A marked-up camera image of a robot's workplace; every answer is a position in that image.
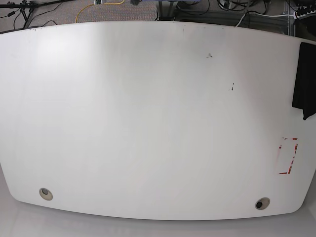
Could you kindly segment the black T-shirt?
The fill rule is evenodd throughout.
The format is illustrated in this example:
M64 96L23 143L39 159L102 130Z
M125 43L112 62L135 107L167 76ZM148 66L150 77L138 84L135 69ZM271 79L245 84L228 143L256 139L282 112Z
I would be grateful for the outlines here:
M303 120L316 114L316 46L306 42L299 48L292 107L302 110Z

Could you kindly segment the red tape rectangle marking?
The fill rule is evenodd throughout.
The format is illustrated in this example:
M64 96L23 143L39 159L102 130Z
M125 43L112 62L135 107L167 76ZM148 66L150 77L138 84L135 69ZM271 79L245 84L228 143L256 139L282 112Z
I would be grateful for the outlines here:
M282 137L276 159L277 174L290 174L298 148L297 138Z

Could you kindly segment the white power strip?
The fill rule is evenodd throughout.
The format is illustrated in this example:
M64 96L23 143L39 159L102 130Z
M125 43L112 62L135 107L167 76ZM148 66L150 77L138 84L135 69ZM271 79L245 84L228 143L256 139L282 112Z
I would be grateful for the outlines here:
M316 7L306 7L306 8L300 8L294 12L294 18L295 19L304 19L308 17L312 17L316 15Z

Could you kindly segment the black tripod stand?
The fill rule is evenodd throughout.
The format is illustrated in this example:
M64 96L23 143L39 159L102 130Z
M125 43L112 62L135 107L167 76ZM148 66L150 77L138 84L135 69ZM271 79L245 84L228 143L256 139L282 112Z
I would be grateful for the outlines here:
M7 19L16 15L13 20L13 28L16 29L15 23L18 16L22 16L24 19L23 29L30 24L30 18L33 12L41 7L52 6L52 5L61 5L63 0L53 0L53 1L37 1L37 0L21 0L17 2L16 0L6 0L5 2L0 3L0 10L5 10L7 13L1 13L0 19Z

